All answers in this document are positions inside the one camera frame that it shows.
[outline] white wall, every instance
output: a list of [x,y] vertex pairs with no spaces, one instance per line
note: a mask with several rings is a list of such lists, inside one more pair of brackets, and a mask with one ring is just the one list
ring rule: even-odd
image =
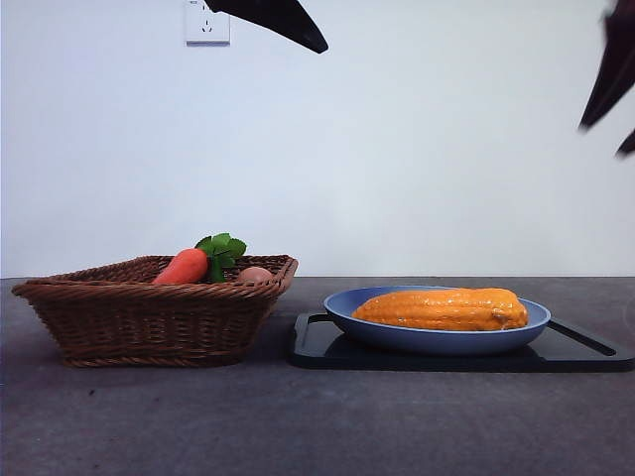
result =
[[316,55],[182,0],[2,3],[4,277],[230,231],[299,276],[628,275],[635,94],[576,129],[602,0],[304,0]]

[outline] black tray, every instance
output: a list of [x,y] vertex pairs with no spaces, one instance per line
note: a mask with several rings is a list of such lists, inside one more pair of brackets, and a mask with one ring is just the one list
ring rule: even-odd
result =
[[371,347],[346,337],[324,313],[298,316],[289,361],[311,369],[429,372],[624,372],[635,356],[589,332],[552,319],[530,344],[504,354],[445,357]]

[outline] corn cob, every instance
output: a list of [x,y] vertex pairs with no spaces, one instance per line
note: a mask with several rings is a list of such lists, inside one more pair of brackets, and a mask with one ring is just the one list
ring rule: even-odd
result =
[[498,288],[397,291],[373,297],[353,317],[436,330],[501,330],[527,325],[527,309]]

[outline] blue plate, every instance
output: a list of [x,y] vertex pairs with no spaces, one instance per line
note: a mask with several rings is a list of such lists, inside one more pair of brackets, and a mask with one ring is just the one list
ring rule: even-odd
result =
[[486,355],[506,352],[533,341],[551,313],[544,306],[519,298],[527,308],[524,327],[505,330],[430,330],[380,324],[356,319],[352,313],[367,300],[394,291],[442,290],[434,286],[385,286],[337,293],[324,300],[326,312],[347,336],[378,347],[436,355]]

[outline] plate rim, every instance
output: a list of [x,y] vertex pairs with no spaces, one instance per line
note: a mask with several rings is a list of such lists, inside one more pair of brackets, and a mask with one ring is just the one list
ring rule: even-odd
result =
[[527,332],[529,330],[532,329],[536,329],[542,326],[547,325],[547,323],[551,320],[552,318],[552,313],[551,311],[546,308],[544,305],[540,304],[539,302],[535,302],[533,300],[529,300],[523,297],[519,297],[517,295],[517,298],[520,302],[528,302],[532,305],[535,305],[536,307],[539,307],[540,309],[542,309],[545,312],[545,317],[543,317],[539,322],[536,322],[534,324],[531,325],[524,325],[523,327],[515,327],[513,329],[499,329],[499,330],[442,330],[442,329],[424,329],[424,328],[419,328],[419,327],[404,327],[404,326],[400,326],[400,325],[391,325],[391,324],[382,324],[380,322],[372,322],[370,320],[363,320],[363,319],[358,319],[356,317],[353,317],[351,315],[343,315],[340,314],[338,312],[335,312],[334,310],[332,310],[329,306],[328,306],[328,301],[336,296],[339,295],[343,295],[344,293],[349,293],[351,291],[364,291],[364,290],[377,290],[380,288],[413,288],[413,289],[439,289],[439,290],[456,290],[456,289],[460,289],[460,287],[452,287],[452,286],[427,286],[427,285],[390,285],[390,286],[369,286],[369,287],[364,287],[364,288],[352,288],[350,290],[345,290],[345,291],[340,291],[337,293],[333,293],[330,296],[327,296],[324,298],[322,305],[324,306],[324,308],[326,309],[326,312],[335,315],[336,317],[342,317],[344,319],[348,319],[351,320],[353,322],[356,323],[360,323],[360,324],[369,324],[372,326],[376,326],[379,328],[387,328],[390,330],[400,330],[400,331],[414,331],[414,332],[422,332],[425,334],[441,334],[441,335],[508,335],[510,333],[514,333],[514,332]]

